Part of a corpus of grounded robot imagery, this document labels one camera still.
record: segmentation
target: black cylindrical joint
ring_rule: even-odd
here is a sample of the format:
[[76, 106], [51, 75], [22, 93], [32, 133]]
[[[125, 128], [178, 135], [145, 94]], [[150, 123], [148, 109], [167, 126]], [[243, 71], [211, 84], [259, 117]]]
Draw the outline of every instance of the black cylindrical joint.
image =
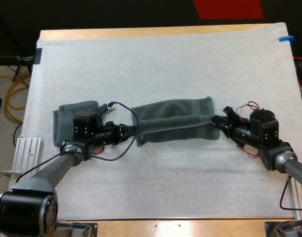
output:
[[6, 235], [38, 235], [54, 231], [56, 216], [57, 202], [53, 195], [26, 192], [0, 195], [0, 232]]
[[252, 135], [251, 131], [243, 127], [236, 127], [235, 129], [233, 129], [231, 138], [256, 149], [259, 148], [259, 138], [257, 136]]
[[91, 139], [91, 144], [95, 147], [116, 145], [117, 142], [117, 137], [113, 130], [99, 132]]

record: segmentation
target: gray fabric sleeve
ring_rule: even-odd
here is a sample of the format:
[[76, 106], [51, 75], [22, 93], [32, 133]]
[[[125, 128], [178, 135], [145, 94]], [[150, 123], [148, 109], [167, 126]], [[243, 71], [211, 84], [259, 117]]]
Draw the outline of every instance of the gray fabric sleeve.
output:
[[133, 108], [139, 119], [137, 145], [179, 139], [216, 140], [219, 130], [212, 124], [215, 115], [211, 97], [197, 100], [167, 100]]

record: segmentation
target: white foam sheet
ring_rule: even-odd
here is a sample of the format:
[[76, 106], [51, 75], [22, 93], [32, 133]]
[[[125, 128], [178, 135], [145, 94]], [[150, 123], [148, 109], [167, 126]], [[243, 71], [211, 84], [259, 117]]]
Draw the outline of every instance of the white foam sheet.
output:
[[[302, 104], [284, 23], [217, 34], [173, 37], [43, 40], [22, 136], [42, 137], [42, 160], [58, 153], [53, 110], [96, 100], [136, 107], [211, 96], [215, 113], [249, 100], [273, 111], [280, 138], [302, 161]], [[244, 116], [250, 111], [245, 109]], [[105, 121], [131, 124], [117, 106]], [[106, 147], [114, 158], [129, 141]], [[266, 171], [221, 134], [219, 140], [136, 143], [118, 161], [72, 167], [57, 186], [59, 219], [290, 216], [279, 208], [286, 175]], [[290, 195], [286, 206], [292, 205]]]

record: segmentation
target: red object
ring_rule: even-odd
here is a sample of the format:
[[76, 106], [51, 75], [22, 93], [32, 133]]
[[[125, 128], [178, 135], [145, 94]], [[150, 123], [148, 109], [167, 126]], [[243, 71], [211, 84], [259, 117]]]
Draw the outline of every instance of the red object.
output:
[[194, 0], [201, 19], [263, 19], [260, 0]]
[[302, 57], [294, 57], [294, 60], [302, 61]]

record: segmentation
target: wooden table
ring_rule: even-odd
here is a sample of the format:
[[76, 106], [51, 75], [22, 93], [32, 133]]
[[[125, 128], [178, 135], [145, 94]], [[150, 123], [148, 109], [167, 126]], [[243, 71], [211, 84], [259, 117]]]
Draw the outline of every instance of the wooden table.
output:
[[[41, 31], [47, 40], [101, 39], [124, 37], [176, 36], [255, 29], [264, 24], [189, 27], [155, 27], [123, 29], [85, 29]], [[287, 221], [288, 218], [223, 218], [174, 220], [97, 221], [99, 237], [264, 237], [266, 221]]]

